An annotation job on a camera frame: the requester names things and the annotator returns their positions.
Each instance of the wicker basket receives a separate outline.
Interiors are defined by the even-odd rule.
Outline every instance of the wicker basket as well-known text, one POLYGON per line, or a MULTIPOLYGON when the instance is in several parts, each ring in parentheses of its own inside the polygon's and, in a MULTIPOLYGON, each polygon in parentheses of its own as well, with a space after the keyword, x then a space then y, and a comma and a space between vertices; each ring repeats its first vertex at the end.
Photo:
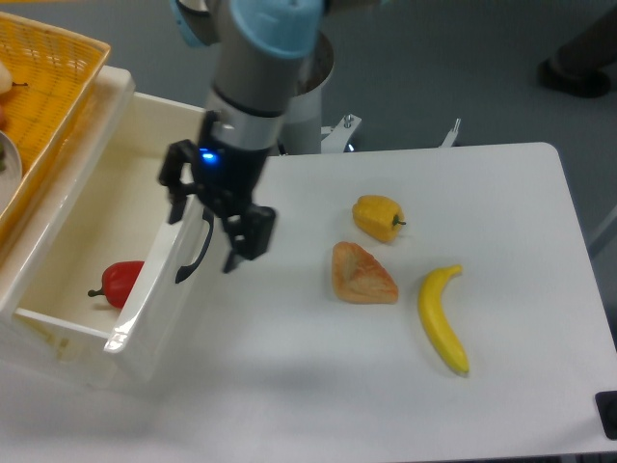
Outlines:
POLYGON ((42 194, 54 158, 109 52, 101 41, 0 13, 0 60, 14 82, 28 84, 0 95, 7 117, 3 131, 19 149, 23 165, 19 188, 0 211, 0 251, 25 222, 35 194, 42 194))

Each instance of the shoe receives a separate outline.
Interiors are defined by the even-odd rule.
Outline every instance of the shoe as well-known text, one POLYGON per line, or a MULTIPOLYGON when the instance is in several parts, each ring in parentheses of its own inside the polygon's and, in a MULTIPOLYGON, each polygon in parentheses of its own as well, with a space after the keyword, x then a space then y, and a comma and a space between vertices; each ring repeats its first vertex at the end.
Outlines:
POLYGON ((610 92, 610 79, 599 70, 584 77, 568 77, 556 72, 546 60, 538 66, 540 85, 581 98, 598 98, 610 92))

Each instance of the gray floor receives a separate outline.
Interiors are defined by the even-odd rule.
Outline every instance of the gray floor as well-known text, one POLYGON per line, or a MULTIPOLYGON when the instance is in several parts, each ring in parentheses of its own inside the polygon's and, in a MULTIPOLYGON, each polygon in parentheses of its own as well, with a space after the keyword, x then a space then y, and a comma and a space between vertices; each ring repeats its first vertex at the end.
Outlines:
MULTIPOLYGON (((463 145, 551 143, 589 233, 617 204, 617 92, 597 100, 560 95, 540 88, 534 72, 615 3, 398 0, 329 17, 324 31, 336 59, 324 123, 347 112, 361 116, 363 150, 437 146, 456 118, 463 120, 463 145)), ((5 4, 0 10, 111 43, 109 64, 129 69, 141 92, 204 102, 218 49, 188 48, 167 0, 5 4)), ((617 68, 607 71, 617 83, 617 68)), ((594 266, 617 326, 617 240, 594 266)))

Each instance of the person's leg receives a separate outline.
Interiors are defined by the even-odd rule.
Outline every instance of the person's leg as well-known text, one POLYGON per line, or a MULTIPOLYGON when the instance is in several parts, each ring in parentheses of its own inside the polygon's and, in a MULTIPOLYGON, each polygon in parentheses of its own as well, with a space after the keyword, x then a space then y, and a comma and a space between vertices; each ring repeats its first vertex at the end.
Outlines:
POLYGON ((551 89, 582 97, 608 93, 610 80, 599 68, 617 59, 617 7, 561 46, 538 67, 538 79, 551 89))

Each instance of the pepper stem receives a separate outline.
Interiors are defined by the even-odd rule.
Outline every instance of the pepper stem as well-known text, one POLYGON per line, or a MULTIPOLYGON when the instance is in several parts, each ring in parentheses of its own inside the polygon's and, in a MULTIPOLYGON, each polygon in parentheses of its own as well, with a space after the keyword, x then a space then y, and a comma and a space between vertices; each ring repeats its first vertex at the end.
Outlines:
POLYGON ((394 220, 392 220, 392 226, 395 225, 407 225, 407 222, 403 222, 402 220, 399 219, 398 214, 396 214, 394 216, 394 220))
POLYGON ((93 289, 88 291, 88 297, 104 296, 104 295, 105 293, 103 292, 103 288, 99 289, 98 291, 95 291, 93 289))

